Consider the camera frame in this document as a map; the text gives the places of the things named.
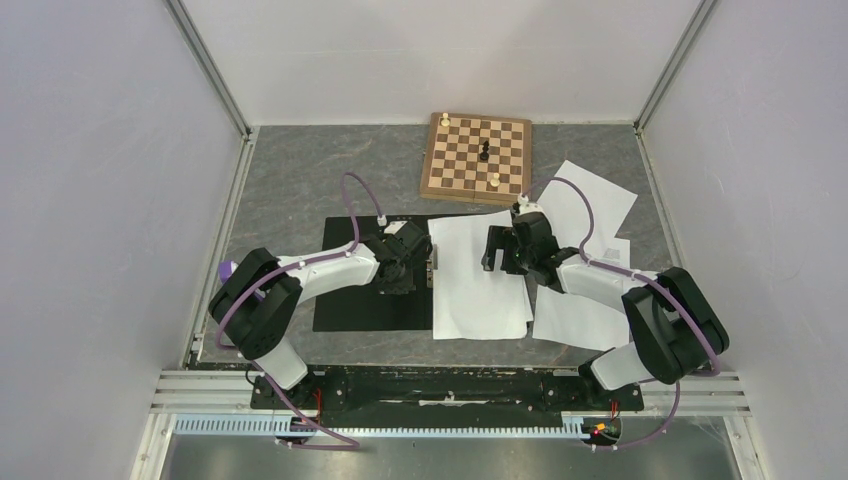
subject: stack of paper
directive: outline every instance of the stack of paper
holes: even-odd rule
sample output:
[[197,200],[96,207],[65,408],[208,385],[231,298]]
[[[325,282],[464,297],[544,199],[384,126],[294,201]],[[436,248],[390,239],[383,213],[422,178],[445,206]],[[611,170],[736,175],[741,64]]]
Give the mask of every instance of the stack of paper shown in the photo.
[[[630,267],[630,241],[615,238],[636,195],[571,162],[556,176],[572,181],[586,195],[595,218],[595,232],[586,252],[607,263]],[[586,206],[574,190],[551,182],[539,197],[560,247],[577,247],[589,230]],[[585,297],[539,288],[533,338],[592,350],[608,350],[629,342],[625,316]]]
[[486,272],[480,264],[489,226],[512,225],[509,212],[428,223],[438,267],[433,272],[433,338],[524,338],[533,319],[524,277],[498,268]]

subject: wooden chessboard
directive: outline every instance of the wooden chessboard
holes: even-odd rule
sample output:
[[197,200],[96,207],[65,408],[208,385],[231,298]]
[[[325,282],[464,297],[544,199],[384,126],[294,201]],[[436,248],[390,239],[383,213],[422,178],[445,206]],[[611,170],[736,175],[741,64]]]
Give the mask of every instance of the wooden chessboard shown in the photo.
[[[517,118],[449,113],[430,118],[430,138],[421,174],[421,196],[460,202],[512,205],[530,187],[531,123]],[[483,142],[489,159],[481,161]],[[498,173],[500,184],[490,181]]]

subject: gray tabletop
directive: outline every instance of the gray tabletop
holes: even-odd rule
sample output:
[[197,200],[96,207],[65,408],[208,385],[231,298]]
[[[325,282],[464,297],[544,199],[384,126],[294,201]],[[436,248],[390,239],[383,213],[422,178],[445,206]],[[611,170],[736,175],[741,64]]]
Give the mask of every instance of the gray tabletop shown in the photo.
[[[371,185],[387,214],[491,213],[503,207],[418,195],[426,125],[262,127],[227,248],[240,260],[266,247],[274,255],[321,249],[324,220],[346,215],[339,178],[354,171]],[[631,264],[671,265],[633,128],[627,125],[534,125],[533,180],[552,176],[565,160],[638,195],[618,236],[631,241]],[[372,215],[368,196],[351,182],[357,214]],[[535,285],[529,285],[531,300]],[[576,366],[595,352],[545,340],[438,340],[431,331],[312,331],[315,302],[300,305],[286,336],[307,363],[467,366]],[[208,320],[201,362],[236,362],[215,348]]]

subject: chess piece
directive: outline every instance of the chess piece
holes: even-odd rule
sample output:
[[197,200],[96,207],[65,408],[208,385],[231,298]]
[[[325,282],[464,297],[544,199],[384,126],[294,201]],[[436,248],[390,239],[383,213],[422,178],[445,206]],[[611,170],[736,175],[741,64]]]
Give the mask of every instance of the chess piece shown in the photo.
[[489,161],[489,141],[483,142],[483,151],[480,153],[480,160],[483,162]]

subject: purple cable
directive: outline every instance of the purple cable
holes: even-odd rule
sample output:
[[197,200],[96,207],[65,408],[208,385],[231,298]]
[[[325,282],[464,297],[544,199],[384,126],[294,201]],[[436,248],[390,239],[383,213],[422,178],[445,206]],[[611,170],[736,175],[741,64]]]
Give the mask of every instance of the purple cable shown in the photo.
[[[363,180],[362,177],[360,177],[359,175],[357,175],[353,172],[345,172],[344,174],[342,174],[342,179],[341,179],[342,199],[344,200],[344,204],[345,204],[345,208],[347,209],[347,213],[350,216],[350,221],[353,224],[353,243],[351,244],[350,248],[348,248],[345,251],[336,252],[336,253],[328,253],[328,254],[325,254],[325,255],[319,255],[317,257],[312,257],[312,258],[306,258],[302,261],[303,266],[311,265],[313,263],[323,262],[323,261],[326,261],[326,260],[332,260],[334,258],[344,257],[348,252],[353,252],[354,250],[356,250],[356,247],[359,246],[359,224],[356,222],[356,214],[353,211],[353,202],[351,202],[350,196],[347,193],[347,188],[345,188],[345,183],[344,183],[345,177],[353,177],[354,179],[356,179],[362,185],[363,188],[365,188],[365,191],[368,193],[368,196],[371,197],[371,201],[374,202],[374,208],[377,210],[377,216],[380,217],[380,218],[383,217],[383,210],[380,208],[380,203],[377,201],[377,197],[374,195],[374,192],[371,190],[371,187],[369,187],[368,184],[365,183],[365,180]],[[223,343],[221,343],[221,339],[223,338],[223,335],[224,335],[224,330],[227,328],[227,325],[230,323],[230,320],[232,320],[235,312],[239,308],[241,308],[241,306],[244,304],[244,302],[247,301],[247,299],[251,295],[253,295],[257,290],[259,290],[262,287],[262,285],[265,285],[265,283],[267,283],[267,282],[271,281],[272,279],[288,272],[289,270],[292,270],[294,268],[300,268],[300,267],[301,267],[301,262],[290,263],[286,266],[280,267],[280,268],[273,270],[272,272],[266,274],[265,276],[263,276],[262,278],[257,280],[253,285],[251,285],[250,288],[245,290],[236,299],[236,301],[233,302],[233,305],[230,307],[229,310],[227,310],[227,313],[224,315],[224,318],[222,318],[221,322],[218,323],[218,331],[215,333],[215,346],[217,346],[218,348],[220,348],[222,350],[235,350],[236,347],[234,345],[224,345]],[[257,370],[263,371],[259,367],[259,365],[256,364],[256,362],[251,362],[251,363],[253,363],[253,365],[257,368]],[[341,440],[341,441],[348,444],[348,445],[294,445],[294,444],[292,444],[291,445],[292,448],[300,448],[300,449],[305,449],[305,450],[336,450],[336,451],[338,451],[338,450],[356,450],[356,449],[359,448],[359,442],[357,442],[356,440],[354,440],[352,438],[345,437],[344,435],[338,434],[338,433],[333,432],[333,431],[331,431],[327,428],[324,428],[321,425],[318,425],[317,423],[312,421],[312,419],[306,417],[300,410],[297,409],[297,407],[294,406],[293,403],[291,403],[291,400],[289,400],[289,398],[285,395],[285,393],[283,393],[283,390],[280,388],[279,385],[277,385],[277,382],[274,381],[274,379],[271,378],[270,375],[268,375],[266,373],[265,378],[268,380],[268,383],[271,385],[271,388],[280,397],[280,399],[283,401],[283,403],[286,405],[286,407],[288,407],[289,410],[294,412],[295,415],[300,417],[304,422],[306,422],[311,427],[313,427],[317,430],[320,430],[320,431],[326,433],[327,435],[329,435],[329,436],[331,436],[335,439]]]
[[[532,184],[530,186],[530,188],[527,189],[527,191],[522,193],[521,195],[523,197],[529,199],[530,198],[530,192],[535,187],[538,187],[540,184],[545,183],[546,181],[547,180],[542,180],[542,181],[539,181],[539,182]],[[707,337],[705,337],[703,332],[701,332],[701,330],[698,328],[698,325],[695,323],[695,319],[693,319],[692,316],[689,315],[689,312],[687,312],[686,309],[683,308],[683,305],[681,305],[680,302],[678,302],[677,299],[674,298],[674,296],[671,294],[671,292],[669,292],[665,287],[660,285],[655,280],[653,280],[653,279],[651,279],[651,278],[649,278],[645,275],[642,275],[641,273],[635,273],[632,270],[627,269],[627,268],[622,268],[622,267],[618,267],[618,266],[615,266],[615,265],[609,265],[607,263],[599,262],[597,260],[592,260],[592,259],[589,258],[589,255],[586,254],[585,247],[586,247],[586,243],[589,241],[589,239],[592,238],[592,234],[595,233],[595,214],[592,211],[592,205],[589,203],[589,199],[586,198],[586,194],[583,193],[583,191],[580,190],[580,188],[577,187],[577,185],[575,185],[573,182],[571,182],[569,180],[566,180],[566,179],[561,178],[561,177],[553,177],[553,178],[550,179],[550,181],[561,182],[561,183],[568,185],[569,187],[571,187],[577,193],[577,195],[580,196],[580,198],[583,200],[583,204],[586,205],[586,211],[589,213],[589,231],[586,233],[586,236],[583,238],[583,240],[580,241],[580,245],[578,246],[578,250],[580,251],[580,258],[582,258],[583,261],[586,262],[588,265],[591,265],[593,267],[598,267],[598,268],[602,268],[604,270],[609,270],[610,272],[614,272],[614,273],[617,273],[619,275],[623,275],[625,277],[636,278],[638,280],[645,282],[646,284],[650,285],[651,287],[653,287],[654,290],[659,292],[660,295],[662,295],[663,298],[665,298],[674,307],[674,309],[677,311],[677,313],[680,314],[680,318],[682,318],[683,321],[686,322],[686,325],[688,325],[689,328],[692,329],[692,333],[695,335],[695,338],[698,340],[698,343],[700,343],[701,347],[704,349],[704,351],[707,352],[707,357],[709,357],[709,359],[710,359],[710,366],[711,366],[712,369],[711,369],[711,371],[706,372],[705,376],[711,376],[712,377],[712,376],[716,376],[719,373],[721,373],[721,367],[718,363],[718,356],[716,355],[715,350],[713,350],[712,345],[710,345],[709,341],[707,341]],[[614,446],[614,447],[602,447],[602,449],[603,450],[621,450],[621,449],[624,449],[624,448],[635,447],[637,445],[641,445],[641,444],[646,443],[650,440],[653,440],[658,435],[660,435],[660,433],[665,431],[666,428],[671,424],[672,419],[674,419],[674,415],[677,413],[677,406],[678,406],[679,403],[680,403],[680,382],[676,382],[675,383],[674,404],[672,405],[671,411],[668,413],[668,416],[663,421],[662,425],[660,425],[660,428],[658,428],[656,431],[654,431],[650,435],[648,435],[644,438],[640,438],[639,440],[634,440],[632,442],[627,442],[625,444],[617,445],[617,446]]]

